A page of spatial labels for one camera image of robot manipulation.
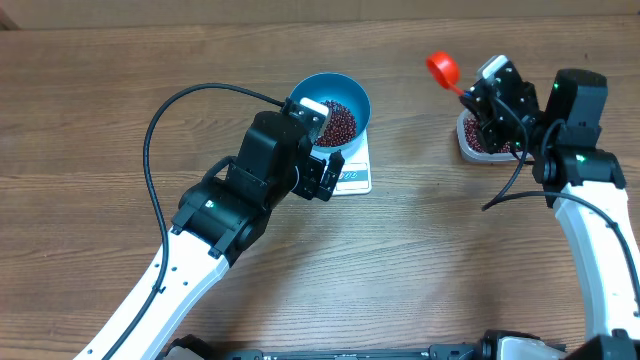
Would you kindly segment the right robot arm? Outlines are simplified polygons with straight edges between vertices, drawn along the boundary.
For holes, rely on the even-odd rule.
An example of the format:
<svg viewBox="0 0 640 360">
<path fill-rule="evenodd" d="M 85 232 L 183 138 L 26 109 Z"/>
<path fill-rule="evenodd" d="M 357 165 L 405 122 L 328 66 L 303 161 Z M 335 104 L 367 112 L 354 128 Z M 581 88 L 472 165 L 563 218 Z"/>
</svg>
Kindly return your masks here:
<svg viewBox="0 0 640 360">
<path fill-rule="evenodd" d="M 605 76 L 561 69 L 541 107 L 534 85 L 504 55 L 488 60 L 459 96 L 486 153 L 508 148 L 520 165 L 533 160 L 536 194 L 568 240 L 586 323 L 586 341 L 571 359 L 639 356 L 639 247 L 626 179 L 616 156 L 597 146 L 607 96 Z"/>
</svg>

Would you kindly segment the red scoop blue handle tip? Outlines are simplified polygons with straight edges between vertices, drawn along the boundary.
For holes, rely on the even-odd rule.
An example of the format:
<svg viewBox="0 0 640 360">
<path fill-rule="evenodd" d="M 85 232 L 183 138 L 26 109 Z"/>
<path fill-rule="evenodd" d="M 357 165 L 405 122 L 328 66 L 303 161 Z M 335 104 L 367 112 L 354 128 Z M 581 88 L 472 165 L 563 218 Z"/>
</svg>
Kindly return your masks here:
<svg viewBox="0 0 640 360">
<path fill-rule="evenodd" d="M 462 96 L 464 91 L 457 86 L 460 78 L 459 67 L 444 51 L 437 51 L 426 58 L 426 66 L 434 80 L 445 90 Z"/>
</svg>

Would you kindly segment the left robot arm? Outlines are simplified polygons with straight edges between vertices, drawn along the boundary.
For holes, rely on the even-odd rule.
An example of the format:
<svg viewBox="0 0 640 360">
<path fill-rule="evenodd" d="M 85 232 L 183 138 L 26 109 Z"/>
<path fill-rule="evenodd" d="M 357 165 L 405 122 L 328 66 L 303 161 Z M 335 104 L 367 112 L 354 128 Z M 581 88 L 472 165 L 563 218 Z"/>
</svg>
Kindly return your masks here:
<svg viewBox="0 0 640 360">
<path fill-rule="evenodd" d="M 329 200 L 344 159 L 311 151 L 330 117 L 326 105 L 308 98 L 258 113 L 239 153 L 183 194 L 152 263 L 79 358 L 155 358 L 198 300 L 264 234 L 287 194 Z"/>
</svg>

